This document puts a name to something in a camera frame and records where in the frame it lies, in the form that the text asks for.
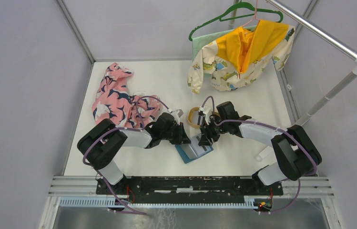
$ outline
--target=clothes hanger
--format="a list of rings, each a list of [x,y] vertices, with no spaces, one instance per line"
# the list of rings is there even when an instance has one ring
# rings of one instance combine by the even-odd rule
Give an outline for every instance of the clothes hanger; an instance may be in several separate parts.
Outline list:
[[[254,16],[251,20],[249,20],[246,24],[242,25],[241,27],[244,27],[246,25],[248,25],[250,22],[254,21],[254,20],[257,20],[257,21],[260,21],[258,18],[257,18],[257,8],[258,8],[258,0],[255,0],[255,10],[254,10]]]
[[[217,16],[216,18],[210,20],[210,21],[207,21],[205,22],[204,24],[200,25],[200,26],[197,26],[195,27],[191,32],[190,32],[190,35],[188,36],[188,39],[190,41],[192,41],[192,34],[197,31],[199,28],[202,28],[204,27],[205,25],[208,25],[214,21],[228,21],[228,20],[232,20],[232,19],[238,19],[238,18],[244,18],[244,17],[248,17],[248,16],[256,16],[256,13],[252,13],[252,14],[247,14],[247,15],[242,15],[242,16],[237,16],[237,17],[232,17],[232,18],[226,18],[226,19],[222,19],[224,16],[226,16],[227,14],[229,14],[230,12],[236,10],[236,9],[240,9],[240,8],[246,8],[246,9],[249,9],[251,11],[258,11],[258,12],[265,12],[265,13],[274,13],[274,14],[278,14],[280,19],[279,21],[277,22],[282,22],[282,20],[284,19],[284,15],[282,14],[282,12],[280,11],[275,11],[275,10],[268,10],[268,9],[257,9],[257,7],[254,8],[254,6],[252,6],[250,3],[248,2],[239,2],[239,3],[236,3],[234,4],[233,6],[229,7],[226,12],[224,12],[222,15],[220,16]]]

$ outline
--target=yellow fabric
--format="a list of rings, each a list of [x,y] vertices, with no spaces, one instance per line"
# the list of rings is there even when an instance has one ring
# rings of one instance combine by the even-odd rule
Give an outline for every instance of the yellow fabric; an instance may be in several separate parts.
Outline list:
[[[239,73],[268,55],[286,36],[288,25],[260,20],[255,31],[238,27],[216,39],[217,56],[229,61]]]

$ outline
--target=clothes rod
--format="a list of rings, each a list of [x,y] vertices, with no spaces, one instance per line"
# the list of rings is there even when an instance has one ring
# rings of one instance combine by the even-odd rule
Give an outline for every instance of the clothes rod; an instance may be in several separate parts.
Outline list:
[[[357,51],[351,49],[348,47],[346,44],[344,44],[342,41],[338,40],[337,38],[331,36],[329,33],[318,27],[317,25],[309,22],[307,19],[304,17],[300,16],[298,13],[281,3],[280,1],[276,0],[266,0],[273,6],[277,7],[280,11],[284,12],[286,15],[294,19],[295,21],[299,22],[301,25],[305,26],[308,28],[310,31],[314,32],[316,35],[321,37],[323,40],[326,42],[330,43],[334,47],[338,48],[340,51],[345,53],[347,56],[352,58],[354,61],[357,60]]]

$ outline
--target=green hanger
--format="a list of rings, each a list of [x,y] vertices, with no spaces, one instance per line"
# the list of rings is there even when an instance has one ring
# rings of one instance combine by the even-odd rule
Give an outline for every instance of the green hanger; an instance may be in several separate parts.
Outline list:
[[[226,10],[226,12],[224,12],[222,15],[210,20],[210,21],[207,21],[205,22],[204,24],[200,25],[200,26],[197,26],[195,27],[195,29],[193,29],[188,37],[188,39],[190,41],[192,41],[192,34],[197,31],[199,28],[202,28],[204,27],[205,25],[208,25],[216,20],[219,20],[219,21],[228,21],[228,20],[232,20],[232,19],[237,19],[237,18],[244,18],[244,17],[248,17],[248,16],[253,16],[254,13],[252,14],[247,14],[247,15],[242,15],[242,16],[237,16],[237,17],[233,17],[233,18],[227,18],[227,19],[222,19],[224,16],[226,16],[227,14],[229,14],[230,12],[236,10],[236,9],[239,9],[239,8],[247,8],[251,11],[255,11],[255,8],[254,6],[252,6],[250,3],[248,2],[239,2],[239,3],[236,3],[234,4],[233,6],[231,6],[230,8],[228,8]],[[267,9],[257,9],[257,12],[265,12],[265,13],[275,13],[275,14],[278,14],[280,16],[280,19],[279,21],[277,22],[282,22],[282,20],[284,19],[284,15],[282,14],[282,12],[280,11],[274,11],[274,10],[267,10]]]

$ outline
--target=white table surface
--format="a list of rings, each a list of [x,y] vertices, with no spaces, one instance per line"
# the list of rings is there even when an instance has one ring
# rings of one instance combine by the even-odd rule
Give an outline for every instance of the white table surface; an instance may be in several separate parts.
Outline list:
[[[65,176],[94,176],[96,172],[82,163],[83,155],[77,142],[94,126],[91,106],[96,91],[105,73],[113,62],[96,62],[84,98],[77,129],[73,138]],[[156,94],[170,108],[182,109],[185,116],[184,128],[189,137],[199,134],[199,129],[190,127],[186,116],[191,108],[200,106],[208,95],[215,105],[231,101],[240,116],[249,115],[258,121],[289,127],[291,125],[274,65],[269,63],[263,75],[250,86],[236,91],[220,92],[205,79],[200,94],[194,94],[187,86],[188,69],[191,61],[140,61],[118,62],[134,71],[127,80],[130,94],[146,91],[145,95]],[[213,152],[189,164],[184,164],[175,147],[162,141],[152,149],[123,147],[114,160],[126,176],[250,176],[258,169],[276,161],[270,154],[261,162],[255,156],[266,146],[252,139],[234,135],[221,135],[213,144]]]

